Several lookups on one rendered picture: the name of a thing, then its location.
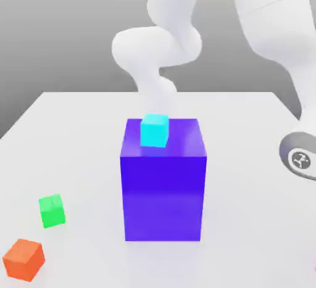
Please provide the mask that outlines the large purple box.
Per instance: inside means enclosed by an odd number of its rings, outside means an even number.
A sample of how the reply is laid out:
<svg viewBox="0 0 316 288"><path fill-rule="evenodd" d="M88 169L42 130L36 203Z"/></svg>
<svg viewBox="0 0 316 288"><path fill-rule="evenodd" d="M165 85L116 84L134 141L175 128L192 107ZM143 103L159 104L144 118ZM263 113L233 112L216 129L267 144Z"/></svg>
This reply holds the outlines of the large purple box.
<svg viewBox="0 0 316 288"><path fill-rule="evenodd" d="M196 119L171 119L167 145L140 144L129 119L120 153L126 241L199 241L207 152Z"/></svg>

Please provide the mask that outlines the small cyan cube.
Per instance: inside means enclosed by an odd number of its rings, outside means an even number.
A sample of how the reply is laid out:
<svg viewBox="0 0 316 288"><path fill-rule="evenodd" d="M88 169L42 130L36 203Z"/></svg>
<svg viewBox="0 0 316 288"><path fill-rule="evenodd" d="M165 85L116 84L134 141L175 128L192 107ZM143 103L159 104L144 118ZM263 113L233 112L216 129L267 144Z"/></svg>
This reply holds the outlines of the small cyan cube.
<svg viewBox="0 0 316 288"><path fill-rule="evenodd" d="M146 114L140 126L140 144L146 147L165 147L169 136L167 115Z"/></svg>

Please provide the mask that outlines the small orange cube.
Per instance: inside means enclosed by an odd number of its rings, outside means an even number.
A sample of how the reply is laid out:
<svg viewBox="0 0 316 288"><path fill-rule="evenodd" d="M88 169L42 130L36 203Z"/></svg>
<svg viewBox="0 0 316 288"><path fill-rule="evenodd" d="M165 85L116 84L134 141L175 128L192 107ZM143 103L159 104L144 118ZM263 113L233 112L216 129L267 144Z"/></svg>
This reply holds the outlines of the small orange cube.
<svg viewBox="0 0 316 288"><path fill-rule="evenodd" d="M10 278L31 282L45 262L42 244L18 239L2 258Z"/></svg>

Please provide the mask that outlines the small green cube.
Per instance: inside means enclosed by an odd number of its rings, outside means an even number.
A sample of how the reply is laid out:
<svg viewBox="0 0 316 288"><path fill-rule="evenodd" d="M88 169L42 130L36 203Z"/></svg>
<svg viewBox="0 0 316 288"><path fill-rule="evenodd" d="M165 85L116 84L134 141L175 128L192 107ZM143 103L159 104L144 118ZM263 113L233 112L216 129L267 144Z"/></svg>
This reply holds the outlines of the small green cube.
<svg viewBox="0 0 316 288"><path fill-rule="evenodd" d="M66 222L64 206L60 194L39 199L39 210L43 228L50 228Z"/></svg>

